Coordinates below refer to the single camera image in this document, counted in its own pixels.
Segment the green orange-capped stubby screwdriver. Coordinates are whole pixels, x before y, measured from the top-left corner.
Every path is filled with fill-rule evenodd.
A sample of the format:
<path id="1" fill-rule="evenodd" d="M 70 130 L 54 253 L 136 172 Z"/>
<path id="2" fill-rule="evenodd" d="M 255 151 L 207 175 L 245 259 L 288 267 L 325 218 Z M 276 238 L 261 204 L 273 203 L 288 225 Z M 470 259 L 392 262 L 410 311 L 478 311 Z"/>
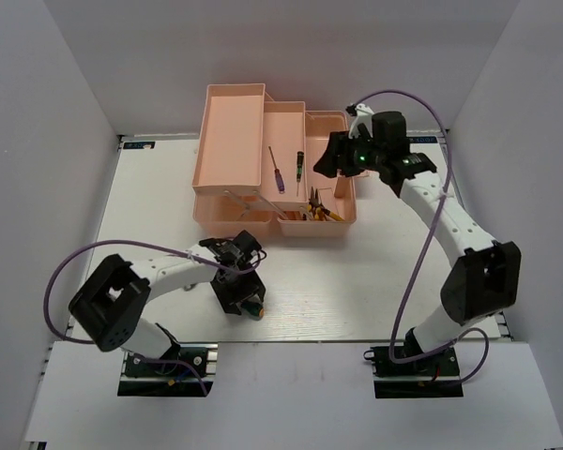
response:
<path id="1" fill-rule="evenodd" d="M 244 302 L 242 308 L 257 320 L 262 319 L 264 316 L 264 307 L 261 303 Z"/>

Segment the black green precision screwdriver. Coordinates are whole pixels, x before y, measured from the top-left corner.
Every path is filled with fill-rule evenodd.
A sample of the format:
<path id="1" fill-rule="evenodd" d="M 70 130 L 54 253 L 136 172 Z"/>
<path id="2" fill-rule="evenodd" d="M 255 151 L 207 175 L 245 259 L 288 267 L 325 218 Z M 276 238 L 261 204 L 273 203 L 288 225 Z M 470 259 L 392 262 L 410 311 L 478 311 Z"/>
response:
<path id="1" fill-rule="evenodd" d="M 305 159 L 305 153 L 303 151 L 298 151 L 297 152 L 297 169 L 296 169 L 296 180 L 297 180 L 296 194 L 297 195 L 299 195 L 299 192 L 300 192 L 300 185 L 301 185 L 301 179 L 302 179 L 303 168 L 304 168 L 304 159 Z"/>

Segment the yellow needle-nose pliers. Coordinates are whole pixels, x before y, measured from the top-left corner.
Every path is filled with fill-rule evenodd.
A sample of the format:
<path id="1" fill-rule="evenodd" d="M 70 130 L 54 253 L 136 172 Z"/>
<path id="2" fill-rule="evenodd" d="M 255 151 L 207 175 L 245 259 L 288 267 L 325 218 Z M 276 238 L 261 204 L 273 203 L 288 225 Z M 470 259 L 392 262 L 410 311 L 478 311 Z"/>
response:
<path id="1" fill-rule="evenodd" d="M 341 216 L 332 212 L 321 203 L 319 191 L 314 187 L 311 187 L 310 190 L 308 212 L 311 215 L 311 218 L 316 221 L 327 221 L 328 219 L 333 221 L 343 221 Z"/>

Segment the long blue-handled screwdriver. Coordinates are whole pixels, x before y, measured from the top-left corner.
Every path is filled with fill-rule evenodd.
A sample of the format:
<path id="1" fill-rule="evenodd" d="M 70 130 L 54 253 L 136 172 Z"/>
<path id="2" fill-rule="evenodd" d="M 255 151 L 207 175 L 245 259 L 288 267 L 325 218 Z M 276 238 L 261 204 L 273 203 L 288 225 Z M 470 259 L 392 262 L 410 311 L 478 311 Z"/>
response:
<path id="1" fill-rule="evenodd" d="M 274 179 L 275 179 L 275 184 L 276 184 L 277 190 L 280 194 L 283 194 L 285 192 L 285 184 L 283 182 L 281 171 L 278 168 L 276 159 L 275 159 L 274 154 L 273 154 L 272 147 L 269 145 L 267 148 L 268 148 L 268 152 L 270 154 L 271 161 L 272 161 L 272 164 L 273 164 Z"/>

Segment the yellow cutting pliers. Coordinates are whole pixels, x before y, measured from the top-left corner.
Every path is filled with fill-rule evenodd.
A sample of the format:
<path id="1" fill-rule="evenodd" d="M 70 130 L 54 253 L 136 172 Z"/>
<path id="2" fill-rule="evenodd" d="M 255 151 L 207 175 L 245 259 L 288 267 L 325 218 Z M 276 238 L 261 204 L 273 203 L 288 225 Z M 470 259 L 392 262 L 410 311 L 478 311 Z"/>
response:
<path id="1" fill-rule="evenodd" d="M 319 207 L 310 204 L 307 207 L 301 206 L 294 211 L 285 211 L 281 217 L 283 220 L 299 221 L 326 221 L 326 216 Z"/>

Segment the pink plastic toolbox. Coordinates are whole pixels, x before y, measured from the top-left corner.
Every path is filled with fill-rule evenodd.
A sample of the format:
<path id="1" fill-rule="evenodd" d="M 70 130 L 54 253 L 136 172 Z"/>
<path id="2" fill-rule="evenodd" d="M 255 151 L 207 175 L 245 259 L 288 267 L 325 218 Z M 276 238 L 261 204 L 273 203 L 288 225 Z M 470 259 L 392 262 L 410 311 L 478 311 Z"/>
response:
<path id="1" fill-rule="evenodd" d="M 348 127 L 343 112 L 310 111 L 302 101 L 276 101 L 262 83 L 211 84 L 206 89 L 192 188 L 194 220 L 209 234 L 246 230 L 259 238 L 338 238 L 357 220 L 355 183 L 313 171 L 330 133 Z M 277 190 L 268 146 L 281 171 Z M 299 195 L 297 152 L 305 153 Z M 309 205 L 310 190 L 343 221 L 283 220 L 285 211 Z"/>

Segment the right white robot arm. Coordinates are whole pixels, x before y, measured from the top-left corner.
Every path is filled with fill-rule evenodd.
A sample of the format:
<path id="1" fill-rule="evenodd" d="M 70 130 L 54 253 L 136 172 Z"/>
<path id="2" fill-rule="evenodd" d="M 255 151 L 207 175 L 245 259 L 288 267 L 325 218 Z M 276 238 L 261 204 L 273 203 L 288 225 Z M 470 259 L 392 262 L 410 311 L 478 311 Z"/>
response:
<path id="1" fill-rule="evenodd" d="M 314 171 L 326 178 L 378 173 L 428 227 L 451 266 L 440 306 L 406 334 L 402 357 L 391 359 L 424 374 L 472 325 L 515 303 L 521 251 L 484 231 L 449 194 L 448 178 L 429 157 L 411 151 L 400 112 L 374 112 L 358 104 L 349 113 L 350 128 L 330 134 Z"/>

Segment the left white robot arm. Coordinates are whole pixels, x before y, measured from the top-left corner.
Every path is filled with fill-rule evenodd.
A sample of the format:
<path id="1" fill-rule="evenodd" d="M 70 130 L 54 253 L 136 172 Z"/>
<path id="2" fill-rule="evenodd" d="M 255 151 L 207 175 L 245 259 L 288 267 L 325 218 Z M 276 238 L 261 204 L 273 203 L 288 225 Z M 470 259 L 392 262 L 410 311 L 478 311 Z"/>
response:
<path id="1" fill-rule="evenodd" d="M 264 258 L 249 232 L 207 238 L 161 258 L 129 262 L 118 254 L 102 260 L 69 302 L 76 322 L 102 352 L 122 349 L 147 360 L 160 374 L 174 371 L 180 344 L 164 327 L 143 318 L 150 302 L 178 290 L 208 284 L 227 314 L 264 313 L 266 287 L 256 272 Z"/>

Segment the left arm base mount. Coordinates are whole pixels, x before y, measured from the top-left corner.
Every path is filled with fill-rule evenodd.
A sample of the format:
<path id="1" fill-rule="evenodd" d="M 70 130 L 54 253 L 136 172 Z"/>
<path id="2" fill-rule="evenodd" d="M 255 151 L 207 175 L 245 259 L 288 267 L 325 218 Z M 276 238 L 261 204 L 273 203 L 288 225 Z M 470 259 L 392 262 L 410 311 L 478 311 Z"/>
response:
<path id="1" fill-rule="evenodd" d="M 187 344 L 173 353 L 179 363 L 146 363 L 125 352 L 117 395 L 129 398 L 204 398 L 211 390 L 217 344 Z"/>

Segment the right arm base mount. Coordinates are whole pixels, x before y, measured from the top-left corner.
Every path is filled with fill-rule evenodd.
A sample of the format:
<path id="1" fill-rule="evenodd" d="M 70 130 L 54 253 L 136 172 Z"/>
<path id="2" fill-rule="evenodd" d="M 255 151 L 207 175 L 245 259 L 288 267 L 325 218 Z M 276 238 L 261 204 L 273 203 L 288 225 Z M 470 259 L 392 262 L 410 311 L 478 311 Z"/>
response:
<path id="1" fill-rule="evenodd" d="M 462 398 L 461 371 L 453 348 L 406 364 L 393 363 L 389 345 L 371 347 L 363 359 L 373 367 L 378 399 Z"/>

